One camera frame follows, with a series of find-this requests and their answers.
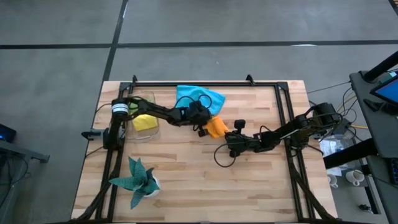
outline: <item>desk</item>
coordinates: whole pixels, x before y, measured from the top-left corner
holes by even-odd
[[[369,92],[374,87],[378,86],[377,83],[365,82],[360,73],[353,73],[349,76],[352,82],[353,90],[358,98],[359,106],[365,117],[366,124],[368,124],[369,131],[372,135],[370,139],[376,150],[376,155],[368,155],[366,160],[369,169],[377,179],[390,182],[386,162],[383,157],[398,157],[398,120],[395,116],[388,115],[382,111],[373,112],[364,103],[364,99],[372,101],[382,101],[381,99],[371,95]],[[386,212],[387,218],[390,223],[398,222],[397,202],[398,202],[398,189],[393,188],[380,180],[373,179],[379,192],[381,202]]]
[[[98,107],[110,103],[118,95],[120,82],[104,82]],[[245,119],[243,133],[258,133],[260,125],[271,129],[280,126],[275,90],[269,87],[209,87],[226,96],[219,114],[229,129],[234,120]],[[303,81],[289,81],[294,114],[309,108]],[[151,91],[156,103],[166,107],[175,104],[175,87],[134,87],[134,92]],[[287,110],[285,117],[289,120]],[[110,106],[101,109],[93,127],[109,125]],[[130,210],[132,192],[118,188],[114,222],[276,222],[297,221],[283,143],[273,151],[255,154],[244,152],[233,166],[222,168],[213,160],[213,152],[224,139],[199,138],[191,126],[175,127],[159,120],[160,137],[145,143],[126,140],[121,177],[129,176],[128,156],[142,159],[146,169],[155,167],[160,180],[160,193],[145,198]],[[319,147],[316,141],[311,145]],[[87,152],[102,146],[91,141]],[[78,217],[98,193],[106,151],[100,150],[85,160],[72,218]],[[314,150],[303,151],[310,188],[328,212],[336,217],[336,208],[326,177],[322,155]],[[229,163],[226,149],[220,149],[220,163]],[[302,208],[306,212],[303,193]],[[106,214],[109,200],[105,198]]]

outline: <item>black cable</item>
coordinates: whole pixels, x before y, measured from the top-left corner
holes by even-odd
[[[193,130],[193,131],[198,131],[198,129],[199,129],[199,125],[194,124],[194,125],[192,126],[192,130]]]
[[[261,125],[261,126],[260,126],[260,133],[261,133],[261,129],[262,129],[262,128],[265,128],[265,129],[267,129],[267,130],[270,131],[270,132],[275,132],[275,131],[271,131],[267,126]]]
[[[11,190],[11,181],[12,181],[12,177],[11,177],[11,166],[10,166],[10,163],[9,163],[9,160],[7,159],[7,169],[8,169],[8,182],[9,182],[9,184],[8,184],[8,189],[7,189],[7,192],[6,192],[6,194],[5,194],[5,196],[3,197],[3,199],[1,200],[1,203],[0,203],[0,208],[2,208],[2,206],[4,205],[4,202],[6,202],[6,199],[7,199],[7,197],[8,197],[8,194],[10,193],[10,190]]]
[[[314,150],[316,150],[316,151],[322,153],[322,156],[324,155],[324,153],[322,152],[322,150],[320,150],[320,149],[318,149],[318,148],[315,148],[315,147],[313,147],[313,146],[310,146],[310,145],[306,145],[306,146],[308,146],[308,147],[310,147],[310,148],[312,148],[312,149],[314,149]],[[298,151],[298,149],[292,149],[292,150],[295,150],[295,152],[296,152],[296,154],[294,154],[294,155],[292,156],[292,158],[293,158],[293,157],[297,156],[297,151]]]
[[[322,156],[324,155],[324,153],[322,152],[322,150],[320,150],[320,149],[318,149],[318,148],[316,148],[316,147],[310,146],[310,145],[307,145],[307,146],[310,147],[310,148],[312,148],[312,149],[314,149],[314,150],[316,150],[316,151],[318,151],[318,152],[320,152],[320,153],[322,153]]]
[[[348,111],[352,109],[352,107],[354,106],[354,104],[358,101],[358,99],[355,99],[354,103],[350,106],[350,108],[348,108],[347,112],[343,114],[343,116],[346,116],[348,114]]]
[[[345,106],[345,102],[344,102],[344,100],[345,100],[345,98],[346,98],[346,94],[347,94],[347,92],[349,91],[349,90],[351,90],[353,87],[349,87],[348,88],[348,90],[346,90],[345,92],[344,92],[344,94],[343,94],[343,111],[346,111],[346,106]]]
[[[335,126],[333,127],[333,129],[332,129],[329,133],[327,133],[326,135],[324,135],[324,136],[321,138],[321,140],[319,140],[319,142],[322,142],[325,138],[327,138],[328,136],[331,136],[331,134],[333,134],[333,133],[336,131],[337,127],[341,124],[342,121],[343,121],[343,117],[341,117],[340,122],[339,122],[337,125],[335,125]]]
[[[307,94],[315,93],[316,91],[327,90],[329,88],[333,88],[333,87],[336,87],[336,86],[344,85],[344,84],[347,84],[347,83],[350,83],[350,81],[344,82],[344,83],[340,83],[340,84],[337,84],[337,85],[333,85],[333,86],[329,86],[329,87],[326,87],[326,88],[321,88],[321,89],[318,89],[318,90],[313,90],[313,91],[307,92]]]
[[[203,97],[203,96],[207,96],[207,98],[209,98],[209,100],[210,100],[209,106],[206,107],[206,108],[208,109],[208,108],[210,108],[211,105],[213,104],[213,100],[212,100],[211,97],[210,97],[209,95],[207,95],[207,94],[202,94],[202,95],[200,95],[199,98],[198,98],[198,100],[200,101],[200,98]]]
[[[86,159],[89,155],[91,155],[92,153],[94,153],[94,152],[96,152],[96,151],[98,151],[98,150],[100,150],[100,149],[102,149],[102,148],[104,148],[104,146],[101,146],[101,147],[95,149],[94,151],[90,152],[89,154],[87,154],[87,155],[85,156],[85,159]]]
[[[357,114],[356,114],[356,111],[354,110],[354,109],[352,109],[352,108],[350,108],[350,109],[348,109],[347,111],[352,111],[352,112],[354,112],[354,114],[355,114],[355,119],[353,120],[353,121],[350,121],[350,123],[354,123],[355,121],[356,121],[356,118],[358,117],[357,116]]]
[[[176,108],[176,106],[177,106],[177,104],[180,102],[180,100],[182,100],[182,99],[184,99],[184,98],[191,99],[192,102],[195,102],[195,101],[196,101],[196,100],[194,100],[191,96],[181,96],[181,98],[179,98],[179,99],[177,100],[177,102],[175,102],[173,108]]]
[[[242,144],[242,143],[241,143],[241,142],[225,143],[225,144],[222,144],[222,145],[218,146],[218,148],[214,151],[214,154],[213,154],[214,161],[215,161],[215,162],[217,163],[217,165],[219,165],[220,167],[227,168],[227,167],[232,166],[232,165],[235,163],[236,156],[234,157],[234,160],[232,161],[232,163],[229,164],[229,165],[227,165],[227,166],[221,165],[221,164],[217,161],[217,159],[216,159],[216,153],[217,153],[217,151],[218,151],[219,149],[221,149],[223,146],[229,146],[229,145],[232,145],[232,144]]]
[[[362,139],[360,139],[357,135],[356,135],[356,128],[354,128],[354,130],[355,130],[355,132],[354,131],[352,131],[352,130],[350,130],[350,129],[347,129],[349,132],[351,132],[351,133],[353,133],[354,134],[354,137],[352,137],[351,139],[353,139],[353,138],[357,138],[358,140],[360,140],[360,141],[363,141]]]
[[[94,115],[96,115],[96,114],[100,111],[100,109],[103,108],[103,107],[106,106],[106,105],[112,105],[112,103],[105,103],[104,105],[100,106],[100,107],[95,111],[95,114],[94,114]]]
[[[227,165],[227,166],[221,165],[221,164],[217,161],[217,159],[216,159],[216,153],[217,153],[217,151],[218,151],[219,149],[221,149],[221,147],[227,146],[227,145],[228,145],[228,143],[225,143],[225,144],[222,144],[222,145],[218,146],[218,148],[214,151],[214,154],[213,154],[214,161],[217,163],[217,165],[219,165],[220,167],[224,167],[224,168],[227,168],[227,167],[232,166],[232,165],[235,163],[235,160],[236,160],[236,156],[235,156],[235,157],[234,157],[234,160],[232,161],[232,163],[230,163],[230,164]]]
[[[24,171],[24,174],[23,174],[20,178],[18,178],[16,181],[13,181],[13,182],[10,183],[10,184],[15,184],[16,182],[22,180],[22,179],[25,177],[25,175],[26,175],[26,173],[27,173],[27,171],[28,171],[28,169],[29,169],[29,165],[28,165],[28,163],[26,162],[26,160],[23,159],[23,158],[20,157],[20,156],[13,155],[13,154],[10,154],[10,155],[8,155],[8,156],[15,156],[16,158],[22,160],[22,161],[24,162],[24,164],[25,164],[25,171]]]
[[[358,172],[357,170],[354,170],[354,169],[351,169],[351,168],[347,168],[347,167],[341,167],[341,168],[348,169],[348,170],[352,170],[352,171],[357,172],[357,173],[359,173],[359,174],[363,174],[363,175],[366,175],[366,176],[368,176],[368,177],[372,177],[373,179],[379,180],[379,181],[381,181],[381,182],[383,182],[383,183],[385,183],[385,184],[390,185],[391,187],[393,187],[393,188],[395,188],[395,189],[398,189],[398,187],[395,186],[395,185],[393,185],[392,183],[387,182],[387,181],[382,180],[382,179],[377,178],[377,177],[373,177],[373,175],[371,175],[371,174],[364,174],[364,173],[361,172],[361,171]]]

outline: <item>yellow sponge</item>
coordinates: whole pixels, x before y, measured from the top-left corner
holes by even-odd
[[[136,131],[157,127],[157,119],[154,116],[143,114],[133,119],[132,124]]]
[[[225,126],[223,120],[218,116],[215,116],[211,120],[207,121],[205,128],[212,138],[223,137],[225,136],[226,132],[229,132],[229,129]]]

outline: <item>table leg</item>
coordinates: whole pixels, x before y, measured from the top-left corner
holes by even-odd
[[[323,158],[323,161],[325,162],[326,169],[330,169],[371,155],[377,155],[377,149],[374,145],[373,139],[370,138],[340,152],[326,156]]]

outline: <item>computer screen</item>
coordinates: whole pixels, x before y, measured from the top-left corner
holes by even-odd
[[[373,89],[372,94],[389,103],[398,105],[398,76],[391,78],[391,80]]]

